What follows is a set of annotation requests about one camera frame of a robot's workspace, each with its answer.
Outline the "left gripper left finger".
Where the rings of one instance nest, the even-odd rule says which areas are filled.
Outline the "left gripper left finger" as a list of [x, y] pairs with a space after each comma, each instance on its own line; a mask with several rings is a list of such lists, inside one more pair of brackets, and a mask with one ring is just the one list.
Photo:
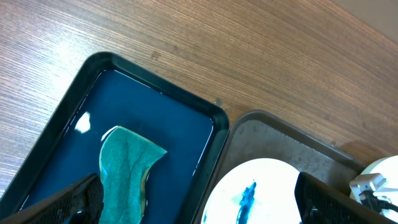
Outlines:
[[103, 211], [104, 190], [97, 174], [1, 220], [1, 224], [98, 224]]

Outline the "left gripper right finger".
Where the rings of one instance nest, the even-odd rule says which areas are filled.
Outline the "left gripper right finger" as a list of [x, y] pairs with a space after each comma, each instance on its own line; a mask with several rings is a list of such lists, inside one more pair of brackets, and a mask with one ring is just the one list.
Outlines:
[[299, 173], [294, 194], [303, 224], [394, 223], [306, 172]]

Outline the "white plate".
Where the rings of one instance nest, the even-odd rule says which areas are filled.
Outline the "white plate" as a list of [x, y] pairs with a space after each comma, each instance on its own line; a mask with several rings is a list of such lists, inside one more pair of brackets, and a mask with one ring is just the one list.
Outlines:
[[200, 222], [299, 224], [294, 195], [298, 176], [296, 168], [277, 159], [244, 162], [215, 185]]
[[359, 196], [350, 193], [350, 198], [380, 215], [397, 222], [397, 156], [386, 157], [367, 166], [362, 174], [382, 174], [387, 182], [375, 192], [364, 191]]

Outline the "green yellow sponge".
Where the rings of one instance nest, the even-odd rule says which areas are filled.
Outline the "green yellow sponge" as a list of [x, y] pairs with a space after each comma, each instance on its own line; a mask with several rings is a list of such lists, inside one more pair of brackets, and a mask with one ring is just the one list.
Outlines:
[[100, 223], [140, 223], [146, 208], [146, 181], [151, 167], [167, 151], [122, 126], [104, 139], [99, 154], [103, 185]]

